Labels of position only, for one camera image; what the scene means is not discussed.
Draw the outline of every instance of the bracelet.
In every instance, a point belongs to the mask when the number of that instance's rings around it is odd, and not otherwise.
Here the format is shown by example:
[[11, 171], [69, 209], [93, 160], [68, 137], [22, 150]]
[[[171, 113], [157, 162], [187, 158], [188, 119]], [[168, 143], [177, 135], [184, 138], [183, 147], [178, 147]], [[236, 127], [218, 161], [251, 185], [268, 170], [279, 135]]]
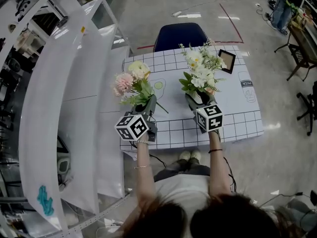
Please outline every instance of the bracelet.
[[137, 143], [143, 143], [149, 145], [149, 141], [146, 140], [138, 140]]
[[222, 151], [222, 149], [214, 149], [214, 150], [210, 150], [208, 153], [212, 153], [212, 152], [216, 152], [216, 151]]
[[139, 166], [139, 167], [135, 167], [134, 169], [141, 169], [141, 168], [147, 168], [149, 167], [149, 165], [146, 165], [146, 166]]

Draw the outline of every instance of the pants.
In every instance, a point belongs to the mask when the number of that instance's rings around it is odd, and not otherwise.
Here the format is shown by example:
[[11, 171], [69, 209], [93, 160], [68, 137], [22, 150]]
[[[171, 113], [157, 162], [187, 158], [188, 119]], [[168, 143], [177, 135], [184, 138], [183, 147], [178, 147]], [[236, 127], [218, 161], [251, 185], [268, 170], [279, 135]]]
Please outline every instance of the pants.
[[195, 158], [187, 160], [178, 160], [167, 166], [154, 176], [154, 181], [163, 180], [178, 174], [210, 176], [210, 168], [199, 164]]
[[274, 8], [271, 24], [278, 30], [283, 29], [291, 17], [292, 9], [284, 0], [276, 0], [276, 7]]

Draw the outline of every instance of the black wristband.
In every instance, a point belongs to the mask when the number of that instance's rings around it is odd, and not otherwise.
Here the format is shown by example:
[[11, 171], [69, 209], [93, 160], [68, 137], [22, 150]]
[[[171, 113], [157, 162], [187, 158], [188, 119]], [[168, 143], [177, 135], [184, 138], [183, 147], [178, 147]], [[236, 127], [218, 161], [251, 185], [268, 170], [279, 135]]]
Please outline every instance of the black wristband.
[[208, 153], [212, 153], [212, 152], [216, 152], [216, 151], [222, 151], [222, 149], [213, 149], [213, 150], [210, 150]]

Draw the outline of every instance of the gray floor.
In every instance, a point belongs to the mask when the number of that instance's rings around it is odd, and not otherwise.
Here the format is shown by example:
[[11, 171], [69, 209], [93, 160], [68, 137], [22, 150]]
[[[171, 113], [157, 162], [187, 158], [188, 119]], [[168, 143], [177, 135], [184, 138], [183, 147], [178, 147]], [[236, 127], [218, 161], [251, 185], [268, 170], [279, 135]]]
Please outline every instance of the gray floor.
[[[206, 4], [181, 14], [200, 13], [199, 18], [171, 17], [174, 12], [202, 3]], [[261, 204], [270, 199], [270, 193], [276, 190], [284, 194], [298, 191], [309, 194], [311, 189], [317, 190], [317, 128], [308, 137], [308, 120], [296, 121], [296, 116], [306, 111], [296, 94], [311, 93], [317, 71], [311, 71], [307, 80], [302, 82], [306, 74], [306, 69], [302, 68], [289, 82], [286, 81], [296, 64], [288, 48], [276, 54], [273, 50], [285, 44], [287, 37], [263, 21], [256, 13], [256, 3], [271, 13], [267, 0], [121, 0], [121, 8], [117, 10], [116, 17], [136, 55], [151, 52], [152, 48], [137, 48], [153, 45], [160, 28], [167, 24], [196, 22], [210, 38], [221, 42], [241, 41], [237, 34], [239, 31], [244, 43], [237, 45], [243, 52], [255, 86], [265, 133], [253, 139], [225, 143], [223, 148], [236, 179], [238, 192]], [[237, 31], [220, 4], [232, 17]], [[173, 149], [151, 153], [170, 164], [177, 160], [181, 151]], [[201, 163], [209, 166], [207, 149], [201, 151]], [[154, 173], [163, 168], [154, 158], [152, 164]], [[135, 187], [134, 166], [135, 162], [125, 156], [126, 188]], [[312, 206], [306, 197], [300, 199]], [[284, 203], [286, 200], [277, 199], [273, 204]]]

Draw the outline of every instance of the pink flower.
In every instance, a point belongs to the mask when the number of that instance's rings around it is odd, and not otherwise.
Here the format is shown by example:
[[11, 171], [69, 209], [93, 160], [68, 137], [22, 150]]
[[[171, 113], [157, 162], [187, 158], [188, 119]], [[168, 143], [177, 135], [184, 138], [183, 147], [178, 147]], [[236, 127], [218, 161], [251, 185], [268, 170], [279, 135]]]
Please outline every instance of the pink flower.
[[120, 97], [123, 95], [123, 92], [120, 92], [116, 87], [113, 88], [114, 95]]
[[115, 84], [118, 92], [122, 92], [122, 94], [130, 92], [133, 85], [133, 77], [129, 73], [119, 74], [115, 79]]

